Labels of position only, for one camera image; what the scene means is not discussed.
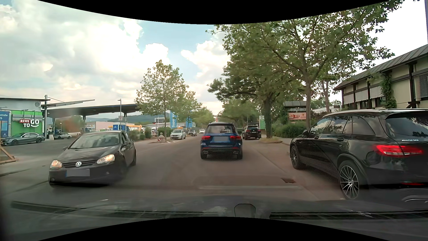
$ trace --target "house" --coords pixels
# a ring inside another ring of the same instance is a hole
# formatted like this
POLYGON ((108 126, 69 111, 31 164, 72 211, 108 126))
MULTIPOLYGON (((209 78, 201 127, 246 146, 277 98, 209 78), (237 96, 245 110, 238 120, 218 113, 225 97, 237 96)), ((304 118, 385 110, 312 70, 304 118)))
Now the house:
POLYGON ((342 105, 350 109, 428 108, 427 77, 425 45, 354 75, 333 90, 342 92, 342 105))

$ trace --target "license plate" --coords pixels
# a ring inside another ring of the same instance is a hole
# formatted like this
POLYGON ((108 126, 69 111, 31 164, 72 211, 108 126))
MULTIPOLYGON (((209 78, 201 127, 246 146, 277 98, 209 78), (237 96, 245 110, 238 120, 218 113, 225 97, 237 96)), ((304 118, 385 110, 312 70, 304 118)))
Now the license plate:
POLYGON ((215 141, 215 142, 226 142, 228 140, 229 140, 228 136, 215 136, 213 138, 213 141, 215 141))
POLYGON ((65 173, 66 177, 89 177, 89 169, 74 169, 67 170, 65 173))

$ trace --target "white car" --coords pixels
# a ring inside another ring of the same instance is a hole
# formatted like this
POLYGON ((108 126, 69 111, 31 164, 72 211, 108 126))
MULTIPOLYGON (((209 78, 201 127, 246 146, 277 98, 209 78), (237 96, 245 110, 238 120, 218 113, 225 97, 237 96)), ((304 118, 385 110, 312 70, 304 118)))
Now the white car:
POLYGON ((173 130, 169 136, 171 140, 174 139, 186 139, 186 132, 184 130, 173 130))

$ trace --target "dark suv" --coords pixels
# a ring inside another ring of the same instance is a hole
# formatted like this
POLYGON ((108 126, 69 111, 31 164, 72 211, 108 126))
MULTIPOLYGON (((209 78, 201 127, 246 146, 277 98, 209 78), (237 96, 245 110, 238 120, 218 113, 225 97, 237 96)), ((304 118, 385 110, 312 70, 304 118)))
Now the dark suv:
POLYGON ((242 159, 242 138, 232 123, 212 122, 201 138, 201 158, 232 155, 242 159))
POLYGON ((292 139, 290 158, 295 169, 312 166, 338 177, 346 199, 393 190, 394 199, 413 200, 409 188, 428 187, 428 109, 327 114, 292 139))

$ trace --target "taillight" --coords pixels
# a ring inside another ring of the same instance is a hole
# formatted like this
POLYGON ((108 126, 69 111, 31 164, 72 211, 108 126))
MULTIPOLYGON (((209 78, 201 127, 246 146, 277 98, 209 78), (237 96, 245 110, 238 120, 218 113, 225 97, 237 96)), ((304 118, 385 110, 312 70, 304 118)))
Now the taillight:
POLYGON ((376 150, 387 157, 403 157, 423 154, 423 151, 413 146, 400 145, 376 145, 376 150))

